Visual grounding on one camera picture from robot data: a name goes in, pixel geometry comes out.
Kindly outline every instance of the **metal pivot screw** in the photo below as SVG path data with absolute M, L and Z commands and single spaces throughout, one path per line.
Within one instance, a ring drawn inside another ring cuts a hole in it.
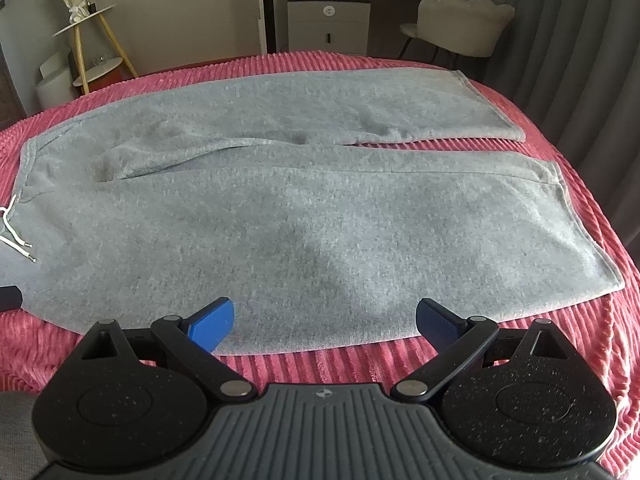
M 429 390 L 429 387 L 422 381 L 408 379 L 396 384 L 396 391 L 406 397 L 420 397 Z
M 247 381 L 227 381 L 220 386 L 220 391 L 228 397 L 244 397 L 251 390 L 252 386 Z

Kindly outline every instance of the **white chair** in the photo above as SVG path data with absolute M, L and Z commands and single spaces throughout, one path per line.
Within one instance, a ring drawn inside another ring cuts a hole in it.
M 443 48 L 458 56 L 490 57 L 504 27 L 516 10 L 491 0 L 423 0 L 418 6 L 418 23 L 403 23 L 400 31 L 408 36 L 398 59 L 402 59 L 414 38 L 428 41 L 438 51 Z

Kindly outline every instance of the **gray curtain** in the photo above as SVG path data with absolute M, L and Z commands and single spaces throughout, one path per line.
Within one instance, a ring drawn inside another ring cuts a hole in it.
M 640 0 L 509 0 L 485 83 L 578 170 L 640 263 Z

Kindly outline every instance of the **logo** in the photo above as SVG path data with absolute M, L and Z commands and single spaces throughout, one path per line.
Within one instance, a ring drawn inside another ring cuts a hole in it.
M 327 397 L 331 397 L 334 393 L 329 388 L 323 388 L 322 390 L 316 391 L 316 395 L 321 399 L 326 399 Z

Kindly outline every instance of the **white nightstand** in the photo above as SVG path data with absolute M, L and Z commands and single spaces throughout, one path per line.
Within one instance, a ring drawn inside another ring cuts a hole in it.
M 366 56 L 370 8 L 368 0 L 287 0 L 289 51 Z

